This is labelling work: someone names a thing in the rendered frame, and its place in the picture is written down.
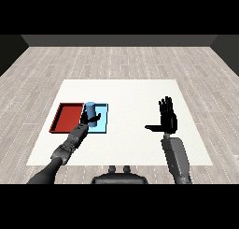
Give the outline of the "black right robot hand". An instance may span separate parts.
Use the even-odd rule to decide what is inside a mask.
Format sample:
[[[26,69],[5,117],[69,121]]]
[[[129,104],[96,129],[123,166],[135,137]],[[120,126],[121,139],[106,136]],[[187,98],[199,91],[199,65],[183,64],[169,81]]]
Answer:
[[[152,132],[165,132],[174,134],[177,131],[177,117],[173,109],[173,101],[169,96],[165,96],[160,102],[161,124],[146,125],[145,128]]]

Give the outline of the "red shallow open box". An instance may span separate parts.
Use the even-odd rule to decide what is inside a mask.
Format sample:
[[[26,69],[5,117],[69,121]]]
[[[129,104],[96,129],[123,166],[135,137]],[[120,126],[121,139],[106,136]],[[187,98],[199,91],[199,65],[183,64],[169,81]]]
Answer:
[[[49,132],[52,134],[69,134],[78,125],[83,106],[83,103],[61,103]]]

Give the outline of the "dark grey robot body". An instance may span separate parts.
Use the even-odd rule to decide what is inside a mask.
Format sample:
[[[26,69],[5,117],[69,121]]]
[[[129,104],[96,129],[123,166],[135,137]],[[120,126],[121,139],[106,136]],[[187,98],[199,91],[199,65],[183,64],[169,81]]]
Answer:
[[[91,184],[148,184],[148,181],[143,176],[133,174],[128,165],[123,167],[122,173],[117,173],[116,167],[111,165],[106,174],[94,177]]]

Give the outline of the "blue can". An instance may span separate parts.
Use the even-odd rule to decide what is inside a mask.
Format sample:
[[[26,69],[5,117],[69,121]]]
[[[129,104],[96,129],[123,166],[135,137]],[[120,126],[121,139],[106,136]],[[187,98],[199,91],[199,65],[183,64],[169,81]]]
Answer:
[[[88,115],[88,120],[89,120],[89,126],[90,127],[96,127],[97,122],[91,122],[90,119],[96,116],[95,112],[95,103],[94,102],[88,102],[86,104],[86,111]]]

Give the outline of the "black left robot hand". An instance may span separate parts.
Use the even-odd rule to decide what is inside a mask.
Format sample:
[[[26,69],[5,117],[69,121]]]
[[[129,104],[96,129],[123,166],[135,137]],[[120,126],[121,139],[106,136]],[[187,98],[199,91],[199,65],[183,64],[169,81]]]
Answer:
[[[98,114],[97,116],[91,117],[90,119],[88,118],[88,113],[86,110],[83,111],[81,117],[80,117],[80,122],[82,124],[88,124],[89,122],[97,122],[101,119],[101,114]]]

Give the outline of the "light blue shallow open box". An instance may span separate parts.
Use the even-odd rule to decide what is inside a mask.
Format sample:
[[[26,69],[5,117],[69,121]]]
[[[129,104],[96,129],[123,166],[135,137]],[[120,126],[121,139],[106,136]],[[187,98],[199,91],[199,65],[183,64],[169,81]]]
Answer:
[[[107,112],[108,104],[107,103],[95,103],[95,112],[96,116],[101,114],[101,119],[97,121],[96,127],[89,126],[89,134],[105,134],[107,127]]]

